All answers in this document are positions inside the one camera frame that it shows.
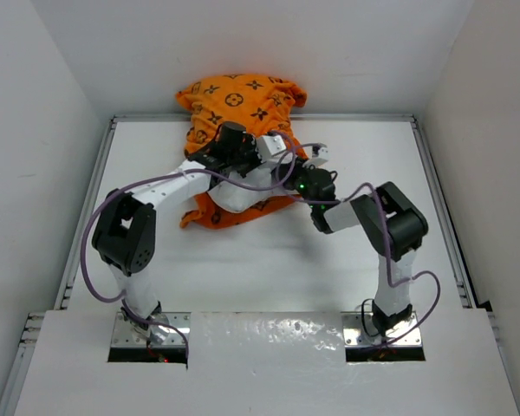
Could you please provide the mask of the white pillow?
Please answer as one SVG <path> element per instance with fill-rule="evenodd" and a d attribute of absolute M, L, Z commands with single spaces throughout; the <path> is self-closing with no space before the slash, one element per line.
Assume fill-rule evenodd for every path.
<path fill-rule="evenodd" d="M 237 172 L 231 172 L 229 179 L 243 183 L 249 187 L 269 187 L 273 185 L 271 169 L 258 167 L 249 172 L 244 178 Z M 233 185 L 227 181 L 221 181 L 207 194 L 212 201 L 220 208 L 230 213 L 242 213 L 251 208 L 256 203 L 272 197 L 280 197 L 284 192 L 280 188 L 268 191 L 252 191 Z"/>

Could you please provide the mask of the orange patterned pillowcase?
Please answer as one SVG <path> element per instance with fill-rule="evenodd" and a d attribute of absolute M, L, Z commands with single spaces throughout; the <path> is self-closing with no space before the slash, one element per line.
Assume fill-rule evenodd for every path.
<path fill-rule="evenodd" d="M 184 155 L 195 153 L 216 137 L 218 127 L 232 121 L 255 136 L 269 131 L 285 133 L 297 145 L 290 114 L 304 107 L 307 91 L 297 83 L 261 74 L 217 75 L 195 81 L 176 93 L 177 103 L 191 114 Z M 291 198 L 273 196 L 255 203 L 242 213 L 231 213 L 202 193 L 195 198 L 197 208 L 180 220 L 184 229 L 194 223 L 211 230 L 244 224 L 283 210 L 294 204 Z"/>

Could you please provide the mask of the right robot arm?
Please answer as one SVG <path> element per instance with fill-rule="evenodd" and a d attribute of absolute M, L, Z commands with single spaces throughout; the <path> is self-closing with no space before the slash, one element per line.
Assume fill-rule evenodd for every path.
<path fill-rule="evenodd" d="M 429 231 L 426 217 L 394 183 L 340 201 L 335 195 L 335 171 L 310 167 L 305 161 L 284 164 L 274 176 L 283 189 L 298 194 L 310 207 L 315 228 L 332 234 L 360 226 L 379 256 L 378 287 L 372 300 L 373 336 L 383 337 L 413 311 L 408 282 L 416 251 Z"/>

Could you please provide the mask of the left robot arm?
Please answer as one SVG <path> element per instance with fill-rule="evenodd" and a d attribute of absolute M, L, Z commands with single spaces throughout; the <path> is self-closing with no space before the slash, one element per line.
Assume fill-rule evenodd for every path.
<path fill-rule="evenodd" d="M 117 298 L 133 321 L 148 322 L 161 310 L 145 272 L 155 252 L 157 210 L 206 196 L 231 214 L 245 212 L 270 196 L 272 155 L 262 154 L 260 147 L 280 143 L 278 136 L 255 139 L 244 126 L 226 121 L 213 140 L 164 178 L 107 195 L 86 235 L 112 271 Z"/>

